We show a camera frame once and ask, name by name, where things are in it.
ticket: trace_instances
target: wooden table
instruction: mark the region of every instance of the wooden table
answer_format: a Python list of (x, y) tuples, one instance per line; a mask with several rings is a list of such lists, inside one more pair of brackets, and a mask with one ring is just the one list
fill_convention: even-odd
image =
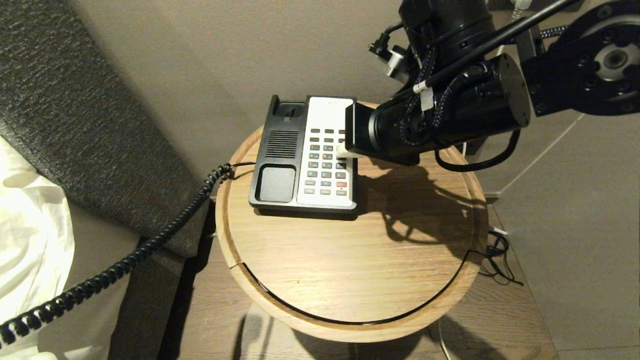
[[(231, 163), (255, 161), (262, 129)], [(465, 163), (454, 148), (444, 160)], [(268, 314), (306, 334), (374, 342), (406, 336), (450, 310), (474, 281), (487, 239), (473, 173), (433, 153), (403, 167), (358, 160), (356, 220), (260, 215), (248, 203), (252, 167), (218, 191), (218, 238), (234, 279)]]

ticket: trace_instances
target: wooden floor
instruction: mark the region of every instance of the wooden floor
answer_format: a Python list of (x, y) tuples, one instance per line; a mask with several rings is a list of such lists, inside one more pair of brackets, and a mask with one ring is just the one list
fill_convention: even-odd
[[(491, 206), (489, 222), (502, 228)], [(516, 251), (509, 251), (509, 264), (524, 287), (513, 283), (501, 286), (491, 278), (478, 276), (463, 300), (441, 319), (442, 336), (452, 359), (557, 359)], [(250, 306), (249, 298), (229, 274), (220, 246), (214, 242), (207, 266), (193, 282), (182, 338), (174, 344), (179, 346), (177, 357), (239, 358), (243, 319)], [(179, 334), (180, 329), (168, 331)], [(175, 359), (176, 353), (161, 354), (161, 358)], [(445, 359), (437, 323), (403, 339), (358, 344), (357, 351), (350, 354), (345, 359)]]

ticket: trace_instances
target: robotic arm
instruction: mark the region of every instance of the robotic arm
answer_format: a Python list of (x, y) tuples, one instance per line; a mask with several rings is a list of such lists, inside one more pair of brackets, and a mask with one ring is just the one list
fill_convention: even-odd
[[(592, 115), (640, 111), (640, 0), (600, 5), (570, 26), (540, 31), (538, 24), (576, 3), (558, 0), (531, 17), (496, 30), (484, 0), (404, 0), (402, 22), (369, 50), (387, 62), (387, 75), (406, 84), (372, 110), (347, 109), (349, 152), (404, 165), (436, 151), (452, 171), (497, 165), (515, 150), (520, 129), (537, 116), (566, 109)], [(389, 34), (404, 28), (408, 49), (387, 49)], [(548, 51), (542, 40), (559, 36)], [(502, 54), (515, 44), (520, 67)], [(481, 163), (453, 165), (438, 150), (512, 132), (507, 149)]]

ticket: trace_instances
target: gray fabric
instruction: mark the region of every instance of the gray fabric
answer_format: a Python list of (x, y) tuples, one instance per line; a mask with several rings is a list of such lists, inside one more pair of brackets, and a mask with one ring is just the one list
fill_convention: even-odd
[[(200, 182), (63, 1), (4, 0), (0, 34), (0, 135), (39, 172), (145, 236), (189, 203)], [(168, 248), (194, 256), (204, 216)]]
[(111, 335), (109, 359), (156, 359), (184, 258), (160, 250), (131, 273)]

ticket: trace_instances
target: speaker grille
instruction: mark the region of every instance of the speaker grille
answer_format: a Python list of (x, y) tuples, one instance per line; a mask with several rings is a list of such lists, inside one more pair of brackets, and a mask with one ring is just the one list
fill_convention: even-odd
[(298, 149), (298, 132), (286, 130), (272, 130), (269, 132), (267, 140), (267, 158), (289, 158), (296, 157)]

